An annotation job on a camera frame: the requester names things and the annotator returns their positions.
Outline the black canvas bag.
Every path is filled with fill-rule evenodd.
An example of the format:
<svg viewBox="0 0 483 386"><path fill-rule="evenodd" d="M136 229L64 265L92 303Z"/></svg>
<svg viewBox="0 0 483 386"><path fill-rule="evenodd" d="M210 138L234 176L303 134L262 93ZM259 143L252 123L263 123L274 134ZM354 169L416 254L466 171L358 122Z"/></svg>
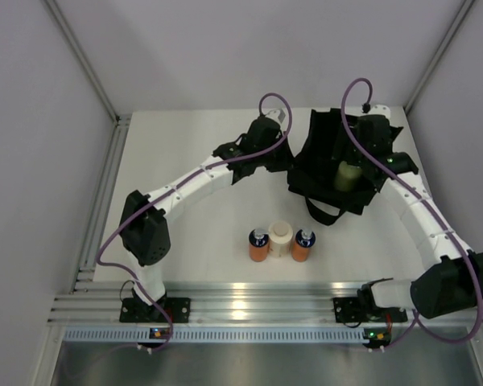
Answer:
<svg viewBox="0 0 483 386"><path fill-rule="evenodd" d="M358 118L346 116L349 130L355 138ZM394 144L403 127L391 123L390 126ZM389 178L365 156L369 153L357 138L356 142L357 145L349 138L339 109L311 111L308 136L287 172L287 183L290 192L305 198L310 216L323 225L335 224L346 212L360 215ZM391 154L375 159L392 171L397 171L398 166L404 164L404 157L395 154L393 147ZM361 178L350 192L337 191L333 187L335 174L342 161L362 169Z"/></svg>

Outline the yellow-green pump bottle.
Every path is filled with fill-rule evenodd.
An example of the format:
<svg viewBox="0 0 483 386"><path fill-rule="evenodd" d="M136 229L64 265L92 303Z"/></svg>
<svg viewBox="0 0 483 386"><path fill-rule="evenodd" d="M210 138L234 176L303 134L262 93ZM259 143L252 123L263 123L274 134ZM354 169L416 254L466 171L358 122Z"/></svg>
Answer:
<svg viewBox="0 0 483 386"><path fill-rule="evenodd" d="M335 174L333 187L337 191L350 192L355 189L361 176L362 169L359 166L353 166L346 161L342 161Z"/></svg>

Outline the cream bottle white cap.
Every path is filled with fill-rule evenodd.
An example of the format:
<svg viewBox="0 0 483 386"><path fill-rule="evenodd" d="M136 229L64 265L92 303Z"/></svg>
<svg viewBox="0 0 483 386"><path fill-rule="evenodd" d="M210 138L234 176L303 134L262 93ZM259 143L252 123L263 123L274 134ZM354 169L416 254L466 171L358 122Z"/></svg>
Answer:
<svg viewBox="0 0 483 386"><path fill-rule="evenodd" d="M285 257L291 247L294 236L292 226L283 220L275 221L268 228L269 255L271 257Z"/></svg>

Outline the orange bottle white pump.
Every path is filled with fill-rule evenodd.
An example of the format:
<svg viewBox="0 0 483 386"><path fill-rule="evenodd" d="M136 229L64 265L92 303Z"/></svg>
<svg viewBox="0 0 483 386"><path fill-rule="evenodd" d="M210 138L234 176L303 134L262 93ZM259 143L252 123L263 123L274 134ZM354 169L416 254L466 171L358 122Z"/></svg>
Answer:
<svg viewBox="0 0 483 386"><path fill-rule="evenodd" d="M315 233L311 229L301 228L295 234L294 244L291 248L292 258L298 262L305 262L309 258L311 249L315 242Z"/></svg>

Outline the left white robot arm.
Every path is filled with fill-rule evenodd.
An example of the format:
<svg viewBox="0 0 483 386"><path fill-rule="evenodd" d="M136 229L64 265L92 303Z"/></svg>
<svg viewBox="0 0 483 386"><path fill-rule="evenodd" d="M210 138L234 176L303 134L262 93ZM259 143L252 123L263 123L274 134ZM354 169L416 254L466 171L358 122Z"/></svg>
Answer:
<svg viewBox="0 0 483 386"><path fill-rule="evenodd" d="M170 222L215 191L251 176L259 167L270 173L289 169L292 154L281 129L285 117L281 109L261 115L246 133L218 146L202 165L181 179L146 194L138 190L128 194L120 237L138 280L132 296L122 302L122 322L154 322L168 308L159 262L171 247Z"/></svg>

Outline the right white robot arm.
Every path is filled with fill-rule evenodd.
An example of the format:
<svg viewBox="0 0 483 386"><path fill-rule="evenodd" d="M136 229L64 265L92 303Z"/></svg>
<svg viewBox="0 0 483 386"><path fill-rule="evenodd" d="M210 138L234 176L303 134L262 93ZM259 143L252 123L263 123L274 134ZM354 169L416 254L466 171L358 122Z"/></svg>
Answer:
<svg viewBox="0 0 483 386"><path fill-rule="evenodd" d="M423 267L417 278L369 283L358 300L360 313L377 319L396 307L428 319L470 308L483 314L483 253L474 252L449 226L411 156L393 150L388 117L365 114L354 125L344 117L342 125L351 145L348 163L360 167L394 209Z"/></svg>

